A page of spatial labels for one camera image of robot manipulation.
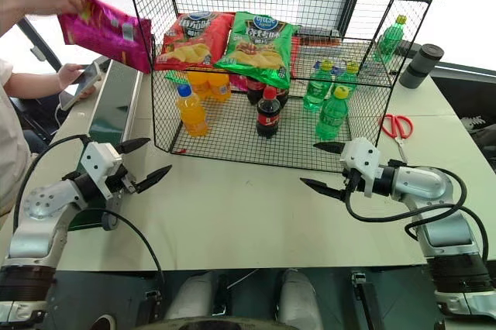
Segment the wire basket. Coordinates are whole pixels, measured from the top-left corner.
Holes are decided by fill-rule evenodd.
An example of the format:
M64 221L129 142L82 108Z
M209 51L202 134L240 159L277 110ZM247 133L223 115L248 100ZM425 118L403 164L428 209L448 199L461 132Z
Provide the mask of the wire basket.
M384 64L374 54L378 37L396 20L406 15L404 41L415 40L432 0L133 0L136 14L152 20L156 45L150 55L162 49L164 33L181 13L248 11L270 15L277 20L300 26L337 29L340 46L319 42L304 43L298 48L291 65L293 78L288 103L281 112L279 130L271 139L257 135L256 109L244 91L233 88L232 97L224 102L207 100L210 132L203 137L190 137L175 106L177 85L167 71L152 73L153 132L155 145L167 152L246 163L262 163L301 169L341 171L338 156L313 147L319 142L315 134L318 113L302 108L306 84L311 80L317 60L345 60L360 64L356 90L349 100L349 115L336 140L347 141L364 136L378 141L379 121L386 112L398 72L406 59L395 55Z

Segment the phone screen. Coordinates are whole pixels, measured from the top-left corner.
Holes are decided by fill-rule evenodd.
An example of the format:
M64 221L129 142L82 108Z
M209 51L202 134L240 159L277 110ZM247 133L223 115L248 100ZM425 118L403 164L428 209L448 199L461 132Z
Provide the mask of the phone screen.
M91 87L98 76L98 70L95 64L88 66L83 73L72 84L67 86L59 95L60 108L64 111L69 109L77 100L79 95Z

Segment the white table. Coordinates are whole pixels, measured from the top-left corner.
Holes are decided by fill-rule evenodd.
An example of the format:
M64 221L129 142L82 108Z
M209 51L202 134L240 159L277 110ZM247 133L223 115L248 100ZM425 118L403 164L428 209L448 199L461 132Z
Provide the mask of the white table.
M58 139L88 131L95 100L90 98L73 109ZM410 162L459 174L469 190L466 206L479 214L490 241L496 242L492 204L496 176L432 80L428 78L414 91L398 84L389 112L408 115L415 124L415 133L405 144ZM151 117L150 79L145 77L132 137L152 136ZM400 158L396 143L388 136L381 136L378 147L384 163ZM28 190L73 170L79 150L79 145L63 145L50 153ZM122 214L143 231L165 270L424 263L418 243L403 232L406 221L358 222L342 203L315 193L299 180L310 177L341 187L339 174L279 167L267 171L261 165L171 155L153 144L126 158L126 166L137 177L169 163L173 169L160 184L127 197L122 204ZM403 204L377 195L368 199L355 194L352 202L362 215L406 210ZM4 250L12 216L6 225L0 231L0 249ZM491 249L490 259L494 258L496 249ZM134 271L154 270L155 266L137 236L121 224L112 232L71 232L59 269Z

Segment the smartphone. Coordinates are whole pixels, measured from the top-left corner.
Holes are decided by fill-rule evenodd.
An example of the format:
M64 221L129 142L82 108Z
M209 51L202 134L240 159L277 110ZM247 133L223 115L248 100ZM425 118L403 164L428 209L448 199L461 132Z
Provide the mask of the smartphone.
M100 68L98 64L93 62L84 69L83 73L72 84L59 93L60 109L62 111L70 109L85 91L101 79Z

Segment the red bottle cap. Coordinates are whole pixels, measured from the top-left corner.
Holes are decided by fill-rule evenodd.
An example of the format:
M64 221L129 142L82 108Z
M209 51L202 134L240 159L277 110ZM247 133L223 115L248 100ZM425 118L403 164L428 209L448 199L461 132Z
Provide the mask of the red bottle cap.
M263 90L263 98L265 100L274 100L276 96L277 96L277 90L272 86L267 86L265 90Z

